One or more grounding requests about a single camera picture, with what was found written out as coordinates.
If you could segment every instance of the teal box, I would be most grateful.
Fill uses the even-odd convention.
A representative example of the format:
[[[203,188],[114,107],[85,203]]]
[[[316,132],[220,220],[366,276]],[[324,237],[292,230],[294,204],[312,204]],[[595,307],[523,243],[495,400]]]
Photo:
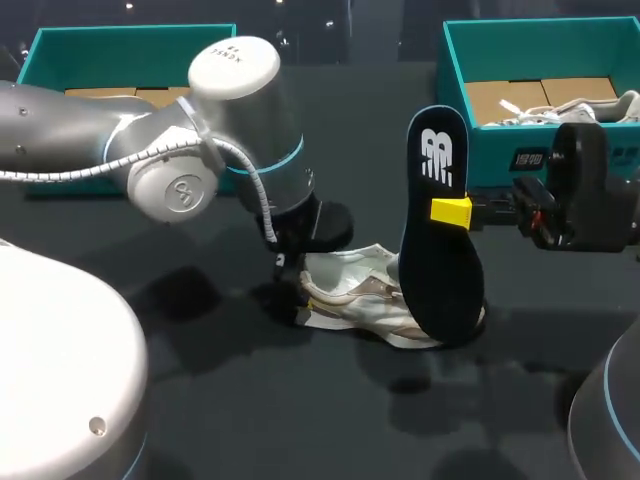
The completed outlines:
[[[18,83],[64,92],[69,88],[187,86],[195,56],[236,35],[229,25],[148,25],[41,28]],[[232,193],[223,177],[220,193]],[[35,195],[121,195],[105,177],[28,187]]]
[[[522,175],[509,171],[516,150],[549,148],[557,125],[478,125],[465,82],[608,77],[620,96],[640,90],[639,58],[635,17],[444,22],[436,95],[466,121],[469,187],[511,186]],[[602,125],[613,154],[612,171],[629,175],[640,163],[640,123]],[[544,170],[538,175],[544,178]]]

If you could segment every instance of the new balance logo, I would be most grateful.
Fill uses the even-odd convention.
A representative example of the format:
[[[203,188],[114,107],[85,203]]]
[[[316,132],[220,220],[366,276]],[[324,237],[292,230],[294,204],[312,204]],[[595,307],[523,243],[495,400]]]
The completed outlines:
[[[451,187],[451,137],[444,132],[423,130],[421,148],[422,156],[426,158],[422,162],[422,175]]]

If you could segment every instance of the sneaker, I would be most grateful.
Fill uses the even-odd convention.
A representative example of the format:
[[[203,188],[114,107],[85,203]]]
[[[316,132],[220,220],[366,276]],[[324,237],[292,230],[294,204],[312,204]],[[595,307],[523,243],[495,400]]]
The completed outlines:
[[[411,316],[397,271],[398,256],[377,244],[307,254],[300,281],[310,299],[297,323],[325,330],[368,330],[402,349],[439,346]]]
[[[560,107],[535,107],[521,111],[501,100],[500,105],[516,115],[487,127],[505,125],[550,125],[560,123],[633,123],[640,121],[640,94],[629,90],[618,99],[586,100],[579,98]]]

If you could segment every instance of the white robot joint cap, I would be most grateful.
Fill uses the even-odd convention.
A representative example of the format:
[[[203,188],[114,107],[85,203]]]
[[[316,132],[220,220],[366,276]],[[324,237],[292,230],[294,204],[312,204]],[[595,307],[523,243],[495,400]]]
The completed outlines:
[[[268,41],[235,37],[214,43],[191,62],[189,85],[196,99],[226,101],[262,89],[280,71],[280,56]]]

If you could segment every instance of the shoe sole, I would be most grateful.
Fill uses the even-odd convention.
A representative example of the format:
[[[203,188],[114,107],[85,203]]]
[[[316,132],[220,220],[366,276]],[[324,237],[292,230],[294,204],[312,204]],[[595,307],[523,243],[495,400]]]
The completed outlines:
[[[440,145],[443,139],[450,143],[451,164],[445,169],[422,153],[423,134],[430,130],[437,137],[426,140],[433,149],[448,148]],[[458,112],[435,106],[413,118],[407,137],[409,206],[399,256],[400,285],[420,328],[451,346],[464,344],[477,333],[484,274],[467,230],[431,220],[430,210],[434,198],[465,198],[467,157],[467,129]],[[427,171],[427,164],[433,171]]]
[[[402,337],[394,333],[383,331],[366,323],[357,323],[342,318],[327,317],[317,312],[301,312],[296,318],[296,324],[303,327],[319,328],[322,330],[366,330],[382,338],[389,345],[402,350],[426,350],[440,347],[441,344],[435,340],[416,340]]]

